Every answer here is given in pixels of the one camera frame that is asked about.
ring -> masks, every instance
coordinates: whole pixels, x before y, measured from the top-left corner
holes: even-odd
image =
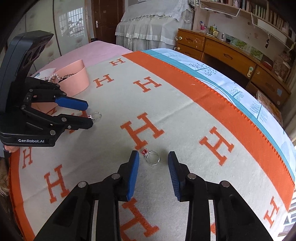
[[[94,118],[93,117],[93,115],[96,115],[96,114],[98,114],[99,118]],[[93,121],[98,121],[99,119],[102,118],[102,114],[100,112],[95,112],[95,113],[89,115],[88,118],[91,118]]]
[[[155,153],[155,154],[158,156],[158,161],[157,161],[155,164],[151,164],[151,163],[149,163],[149,161],[148,161],[148,156],[149,156],[150,153]],[[155,165],[157,165],[157,164],[159,163],[159,161],[160,161],[160,156],[159,156],[159,154],[158,154],[157,152],[155,152],[155,151],[149,151],[149,152],[147,153],[147,155],[145,155],[145,160],[146,160],[146,162],[147,162],[149,165],[151,165],[151,166],[155,166]]]

teal stripe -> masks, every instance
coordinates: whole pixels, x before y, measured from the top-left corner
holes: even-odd
[[[189,68],[188,66],[174,60],[171,59],[161,53],[157,53],[156,51],[153,50],[145,50],[143,51],[146,54],[149,54],[157,59],[160,59],[170,65],[173,65],[175,67],[177,67],[178,69],[183,70],[184,72],[192,75],[193,77],[202,79],[210,84],[212,84],[213,86],[215,86],[217,89],[219,89],[220,91],[222,91],[226,96],[228,96],[228,98],[230,98],[232,100],[232,102],[235,104],[235,106],[237,108],[239,108],[260,130],[261,132],[266,136],[266,138],[271,142],[271,144],[274,146],[274,148],[276,149],[276,151],[279,153],[279,155],[281,156],[281,158],[283,159],[286,167],[288,168],[290,175],[293,179],[293,181],[295,181],[295,176],[294,173],[286,159],[286,157],[284,156],[283,152],[281,151],[280,147],[277,145],[277,143],[274,141],[274,139],[271,137],[271,135],[268,133],[268,131],[264,128],[264,126],[237,100],[235,99],[232,95],[230,95],[226,90],[224,90],[222,87],[220,87],[219,85],[217,85],[215,82],[211,81],[210,79],[208,79],[207,77],[203,76],[202,74],[194,71],[193,69]]]

wooden drawer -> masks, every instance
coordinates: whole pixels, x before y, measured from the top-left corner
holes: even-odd
[[[251,81],[277,106],[281,107],[289,93],[268,72],[257,66]]]
[[[207,39],[205,41],[204,53],[226,63],[230,67],[245,75],[248,79],[252,76],[252,73],[256,67],[256,63],[246,56],[211,39]]]
[[[177,43],[177,47],[175,49],[176,51],[180,52],[180,53],[183,53],[191,58],[194,58],[194,59],[197,59],[197,60],[201,60],[202,58],[202,52],[196,50],[196,49],[193,49],[193,48],[190,48],[188,46],[185,46],[185,45],[182,45],[180,43]]]
[[[205,44],[205,37],[195,33],[184,32],[182,30],[179,30],[176,40],[177,43],[197,49],[199,51],[203,51]]]
[[[251,82],[248,84],[246,88],[246,91],[249,92],[254,97],[256,96],[258,90],[259,89],[255,85],[253,85]]]

door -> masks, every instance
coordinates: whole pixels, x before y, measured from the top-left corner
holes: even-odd
[[[123,0],[92,0],[95,37],[116,44],[115,30],[123,16]]]

silver bolt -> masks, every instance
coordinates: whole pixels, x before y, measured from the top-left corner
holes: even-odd
[[[78,183],[78,187],[80,187],[80,188],[84,188],[85,186],[86,186],[86,182],[84,182],[84,181]]]
[[[112,177],[112,179],[116,180],[116,179],[120,178],[120,174],[119,173],[114,173],[114,174],[112,174],[111,177]]]
[[[222,182],[221,182],[221,185],[222,185],[223,187],[225,187],[225,188],[228,188],[228,187],[230,186],[230,183],[227,182],[227,181],[222,181]]]
[[[196,175],[195,175],[194,173],[189,173],[189,174],[187,175],[187,177],[188,177],[189,179],[195,179],[195,178],[196,178]]]

